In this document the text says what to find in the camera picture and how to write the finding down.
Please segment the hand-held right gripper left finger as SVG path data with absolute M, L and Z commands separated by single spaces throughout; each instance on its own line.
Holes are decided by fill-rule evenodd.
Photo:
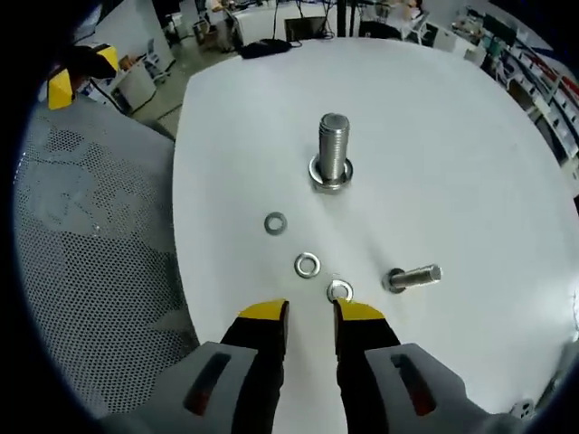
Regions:
M 290 302 L 241 311 L 210 350 L 183 405 L 211 433 L 271 433 L 284 381 Z

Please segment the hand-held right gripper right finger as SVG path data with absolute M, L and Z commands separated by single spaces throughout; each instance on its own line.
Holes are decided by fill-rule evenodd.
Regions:
M 473 433 L 490 418 L 464 381 L 417 344 L 402 344 L 368 304 L 333 303 L 337 384 L 350 433 Z

